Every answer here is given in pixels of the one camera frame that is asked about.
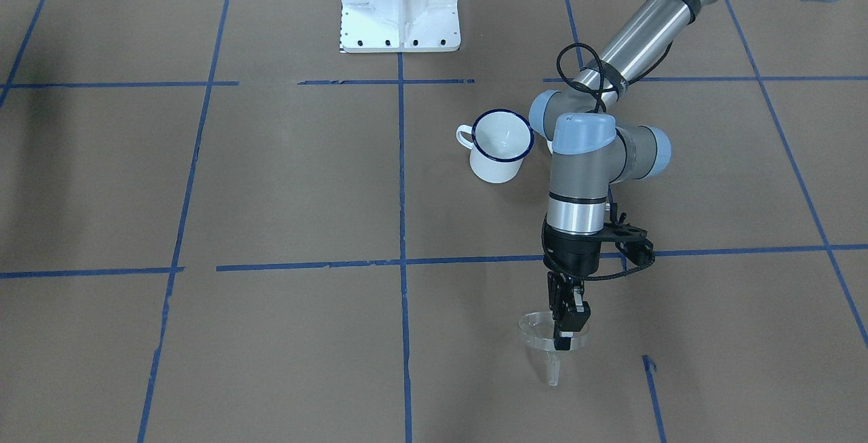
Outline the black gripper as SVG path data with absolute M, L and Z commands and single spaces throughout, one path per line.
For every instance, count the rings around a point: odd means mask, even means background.
M 547 291 L 556 351 L 570 350 L 573 338 L 589 320 L 590 306 L 583 298 L 584 281 L 577 278 L 590 278 L 597 273 L 602 243 L 604 237 L 599 235 L 570 235 L 548 223 L 542 224 L 543 263 L 552 271 L 547 273 Z

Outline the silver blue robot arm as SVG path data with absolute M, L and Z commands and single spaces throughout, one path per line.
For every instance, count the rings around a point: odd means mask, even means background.
M 583 331 L 591 309 L 587 282 L 598 282 L 599 256 L 612 244 L 632 264 L 627 275 L 655 262 L 647 232 L 626 222 L 608 198 L 610 186 L 660 174 L 671 159 L 671 141 L 658 128 L 619 124 L 611 108 L 654 71 L 682 30 L 719 0 L 645 0 L 601 52 L 574 42 L 561 51 L 585 50 L 589 62 L 567 78 L 566 90 L 546 91 L 531 104 L 530 127 L 551 144 L 547 215 L 540 230 L 546 268 L 553 347 L 567 351 Z M 834 2 L 839 0 L 800 0 Z

